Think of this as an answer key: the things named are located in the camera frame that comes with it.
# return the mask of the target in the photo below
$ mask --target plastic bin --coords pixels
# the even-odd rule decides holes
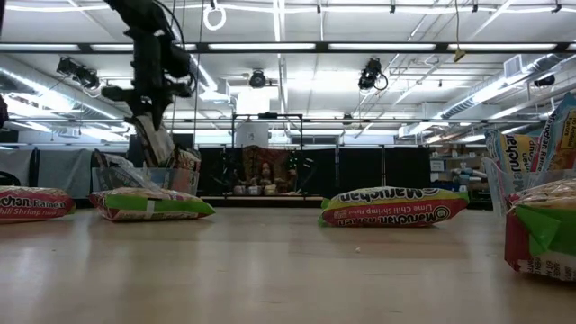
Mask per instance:
[[[95,192],[119,187],[151,187],[155,185],[180,193],[196,195],[200,174],[186,169],[132,168],[130,174],[119,167],[92,168]]]
[[[483,158],[482,163],[488,176],[494,212],[501,218],[508,212],[509,195],[553,181],[576,178],[576,170],[507,173],[490,158]]]

